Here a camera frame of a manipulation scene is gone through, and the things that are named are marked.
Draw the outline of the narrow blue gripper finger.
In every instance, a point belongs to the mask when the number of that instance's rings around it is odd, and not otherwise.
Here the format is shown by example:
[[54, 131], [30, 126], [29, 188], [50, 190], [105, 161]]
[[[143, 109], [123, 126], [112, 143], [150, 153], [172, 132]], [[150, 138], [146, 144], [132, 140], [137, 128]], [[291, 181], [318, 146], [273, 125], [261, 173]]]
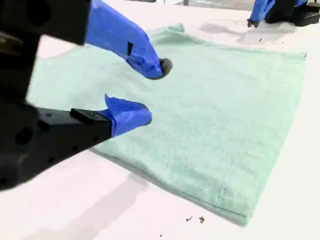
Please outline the narrow blue gripper finger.
[[12, 185], [25, 183], [52, 166], [152, 122], [142, 103], [104, 96], [104, 110], [72, 108], [70, 111], [32, 107], [27, 125], [15, 135], [24, 152], [14, 164]]

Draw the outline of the wide blue gripper finger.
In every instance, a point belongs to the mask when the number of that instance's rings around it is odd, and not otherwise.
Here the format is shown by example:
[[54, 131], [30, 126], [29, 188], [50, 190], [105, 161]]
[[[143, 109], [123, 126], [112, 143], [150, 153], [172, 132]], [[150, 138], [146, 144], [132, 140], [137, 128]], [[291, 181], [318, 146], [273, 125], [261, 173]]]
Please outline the wide blue gripper finger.
[[255, 0], [250, 17], [247, 19], [247, 26], [257, 28], [267, 13], [268, 0]]
[[42, 13], [46, 35], [111, 51], [147, 79], [162, 79], [173, 68], [140, 26], [102, 0], [44, 0]]

